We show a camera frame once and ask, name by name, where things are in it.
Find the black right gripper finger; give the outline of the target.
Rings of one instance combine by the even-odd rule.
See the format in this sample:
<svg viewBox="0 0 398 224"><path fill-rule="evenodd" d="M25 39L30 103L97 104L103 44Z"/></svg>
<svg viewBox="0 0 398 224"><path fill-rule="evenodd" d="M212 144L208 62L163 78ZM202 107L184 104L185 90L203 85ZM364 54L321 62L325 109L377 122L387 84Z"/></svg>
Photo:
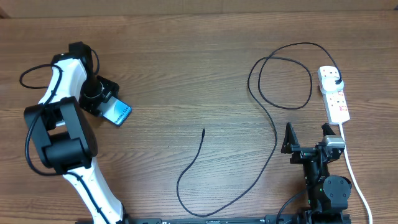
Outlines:
<svg viewBox="0 0 398 224"><path fill-rule="evenodd" d="M299 141L293 129L292 123L288 122L285 129L285 137L282 143L281 153L292 154L299 148Z"/></svg>
<svg viewBox="0 0 398 224"><path fill-rule="evenodd" d="M332 130L328 123L322 125L322 131L324 136L335 135L335 132Z"/></svg>

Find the blue-screen Samsung smartphone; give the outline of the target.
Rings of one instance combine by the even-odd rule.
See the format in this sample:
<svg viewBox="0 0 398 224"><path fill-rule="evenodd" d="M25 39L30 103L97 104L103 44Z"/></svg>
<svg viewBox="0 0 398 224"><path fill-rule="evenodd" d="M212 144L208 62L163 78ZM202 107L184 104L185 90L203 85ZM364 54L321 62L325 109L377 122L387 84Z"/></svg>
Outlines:
<svg viewBox="0 0 398 224"><path fill-rule="evenodd" d="M112 96L107 103L101 103L98 107L102 117L116 126L121 126L132 112L132 108L123 101Z"/></svg>

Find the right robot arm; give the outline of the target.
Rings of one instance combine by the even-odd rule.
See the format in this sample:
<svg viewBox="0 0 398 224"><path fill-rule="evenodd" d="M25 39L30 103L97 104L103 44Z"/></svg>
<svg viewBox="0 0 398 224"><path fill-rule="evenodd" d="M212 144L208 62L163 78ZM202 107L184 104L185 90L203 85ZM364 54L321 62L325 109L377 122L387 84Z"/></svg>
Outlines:
<svg viewBox="0 0 398 224"><path fill-rule="evenodd" d="M322 125L323 139L314 147L302 147L290 122L286 124L281 153L290 154L291 164L301 164L305 189L290 198L279 210L276 221L285 223L350 223L348 208L352 183L343 176L331 175L328 164L337 161L345 150L343 138L334 133L330 125ZM290 218L283 218L285 207L306 193L308 208L300 208Z"/></svg>

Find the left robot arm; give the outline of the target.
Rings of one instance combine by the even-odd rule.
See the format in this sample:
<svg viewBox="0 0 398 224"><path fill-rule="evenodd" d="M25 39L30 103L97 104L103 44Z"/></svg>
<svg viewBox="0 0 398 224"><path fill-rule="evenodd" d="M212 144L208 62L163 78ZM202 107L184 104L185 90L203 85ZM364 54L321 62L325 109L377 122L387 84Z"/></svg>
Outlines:
<svg viewBox="0 0 398 224"><path fill-rule="evenodd" d="M29 167L45 175L30 159L33 143L41 163L54 170L52 175L63 176L78 192L92 223L131 223L100 171L97 140L84 113L121 126L132 108L119 100L117 83L99 76L98 55L83 42L71 43L68 52L54 55L48 66L53 74L45 95L24 111Z"/></svg>

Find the white USB charger plug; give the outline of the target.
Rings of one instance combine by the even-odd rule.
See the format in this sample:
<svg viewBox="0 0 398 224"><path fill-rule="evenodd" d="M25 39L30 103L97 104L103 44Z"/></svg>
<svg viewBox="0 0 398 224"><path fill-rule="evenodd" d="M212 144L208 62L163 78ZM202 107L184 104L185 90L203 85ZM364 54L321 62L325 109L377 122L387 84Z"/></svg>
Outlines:
<svg viewBox="0 0 398 224"><path fill-rule="evenodd" d="M320 80L320 91L323 94L330 94L336 91L341 91L343 90L344 86L345 86L344 81L336 83L336 80L334 78L323 77Z"/></svg>

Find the white power strip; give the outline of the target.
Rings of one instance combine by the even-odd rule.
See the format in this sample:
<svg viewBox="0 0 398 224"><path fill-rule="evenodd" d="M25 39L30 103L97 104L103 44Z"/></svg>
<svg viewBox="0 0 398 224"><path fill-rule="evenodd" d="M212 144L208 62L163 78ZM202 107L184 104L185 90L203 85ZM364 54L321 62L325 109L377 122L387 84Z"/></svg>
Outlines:
<svg viewBox="0 0 398 224"><path fill-rule="evenodd" d="M319 86L321 78L334 78L336 81L340 79L340 73L336 67L322 66L318 69ZM330 94L323 94L326 115L328 123L332 125L343 124L350 120L347 102L344 91L336 91Z"/></svg>

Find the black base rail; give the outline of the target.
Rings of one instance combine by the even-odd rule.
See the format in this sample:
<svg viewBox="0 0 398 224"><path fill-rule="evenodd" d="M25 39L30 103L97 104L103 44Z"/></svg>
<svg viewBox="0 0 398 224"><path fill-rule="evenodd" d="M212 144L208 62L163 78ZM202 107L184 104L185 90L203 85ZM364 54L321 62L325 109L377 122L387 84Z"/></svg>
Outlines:
<svg viewBox="0 0 398 224"><path fill-rule="evenodd" d="M246 218L186 218L162 220L160 218L131 218L129 217L125 223L130 224L276 224L277 215L266 215L264 217L246 217ZM349 215L343 215L338 220L321 220L321 216L313 216L311 221L306 221L298 215L288 214L279 217L280 224L299 224L299 223L342 223L349 224L351 219Z"/></svg>

